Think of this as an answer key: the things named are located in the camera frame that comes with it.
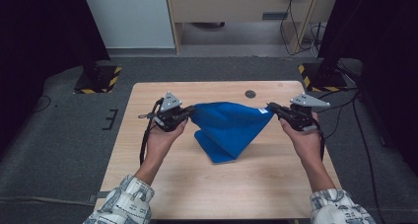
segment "printed shirt sleeve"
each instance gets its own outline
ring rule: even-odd
[[[148,224],[151,219],[149,202],[153,196],[154,190],[150,186],[133,176],[127,176],[84,224]]]
[[[355,204],[343,189],[332,188],[314,192],[311,195],[311,207],[313,224],[376,224],[366,209]]]

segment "wooden table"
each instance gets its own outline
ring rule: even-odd
[[[247,90],[253,90],[256,97],[247,98]],[[101,191],[112,190],[138,169],[141,140],[148,123],[138,115],[150,112],[167,91],[181,99],[184,107],[233,102],[265,108],[269,102],[288,107],[289,100],[304,90],[296,81],[138,83],[133,87]],[[276,115],[238,160],[221,165],[212,164],[194,138],[198,129],[191,121],[187,124],[154,180],[154,219],[310,217],[310,185]],[[323,162],[340,187],[327,151]],[[99,199],[96,208],[103,202]]]

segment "metal bracket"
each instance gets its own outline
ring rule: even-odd
[[[302,93],[296,98],[290,100],[290,103],[296,104],[302,107],[316,107],[316,108],[329,108],[331,107],[330,103],[326,103],[314,97],[311,97],[305,93]]]
[[[175,95],[171,92],[167,92],[166,96],[164,97],[163,103],[161,104],[160,111],[166,112],[173,108],[181,106],[182,101],[179,100]]]

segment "hazard stripe marking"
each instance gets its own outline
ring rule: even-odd
[[[336,92],[347,89],[347,87],[313,87],[304,65],[299,65],[299,72],[302,75],[302,79],[304,80],[308,92]]]
[[[98,89],[98,90],[94,90],[94,89],[82,89],[82,90],[75,90],[74,94],[95,94],[95,93],[110,93],[111,90],[113,89],[114,85],[116,84],[116,81],[119,77],[120,71],[122,70],[122,67],[116,67],[114,70],[114,73],[112,75],[112,78],[110,80],[110,82],[108,83],[108,87],[107,88],[102,88],[102,89]]]

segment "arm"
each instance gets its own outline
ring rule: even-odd
[[[283,131],[292,140],[296,153],[301,159],[312,191],[335,188],[331,177],[320,159],[320,137],[318,131],[296,131],[283,118],[280,119],[280,123],[282,124]]]
[[[84,222],[90,223],[149,223],[149,202],[154,196],[151,184],[174,141],[183,133],[187,121],[176,130],[164,132],[158,126],[151,129],[147,141],[147,156],[134,176],[127,176],[107,195],[104,205]]]
[[[373,217],[350,195],[335,184],[320,159],[320,137],[318,131],[300,132],[280,119],[283,131],[289,135],[296,153],[307,173],[313,194],[311,195],[312,223],[370,223]]]

